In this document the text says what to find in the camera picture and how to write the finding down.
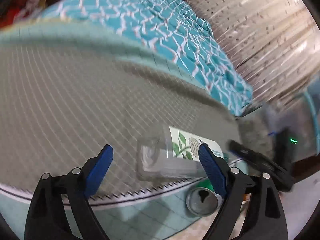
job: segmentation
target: blue gripper pad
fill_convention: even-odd
[[[89,175],[86,178],[86,188],[84,195],[89,198],[91,195],[94,195],[100,184],[106,175],[112,160],[113,160],[113,149],[109,145],[103,149],[104,151],[100,155],[99,160],[96,162],[95,166],[90,171]]]
[[[199,160],[207,174],[214,191],[222,198],[227,197],[226,178],[212,157],[212,151],[208,151],[204,144],[199,147]]]

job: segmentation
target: metal pin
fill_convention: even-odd
[[[231,172],[234,173],[234,174],[238,174],[239,173],[239,169],[236,168],[236,167],[232,167],[231,168]]]
[[[265,178],[265,179],[270,179],[270,175],[268,173],[263,173],[262,176]]]
[[[72,170],[72,173],[74,174],[74,175],[77,175],[77,174],[79,174],[81,172],[81,169],[80,168],[74,168],[73,170]]]
[[[44,174],[42,174],[41,178],[42,178],[42,179],[47,179],[47,178],[49,178],[49,173],[44,173]]]

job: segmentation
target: teal patterned fabric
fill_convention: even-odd
[[[91,21],[142,43],[192,74],[235,115],[251,102],[252,88],[215,42],[210,24],[182,0],[62,0],[40,17]]]

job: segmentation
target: green leaf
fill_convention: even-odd
[[[178,145],[178,144],[176,144],[176,143],[174,143],[174,142],[172,142],[172,145],[173,145],[173,150],[174,150],[174,152],[175,152],[176,156],[178,156],[178,155],[180,154],[180,148],[179,148],[179,145]]]
[[[191,155],[191,152],[186,151],[186,157],[187,157],[189,160],[193,160],[192,155]]]
[[[182,133],[180,133],[180,131],[179,131],[179,138],[180,138],[180,140],[184,143],[184,145],[186,145],[186,144],[187,144],[187,140],[186,140],[186,138],[183,136],[183,134],[182,134]]]

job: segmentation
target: bottle label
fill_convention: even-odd
[[[173,145],[173,157],[199,162],[199,146],[207,143],[215,156],[223,158],[222,150],[215,141],[179,130],[172,126],[169,126],[169,129]]]

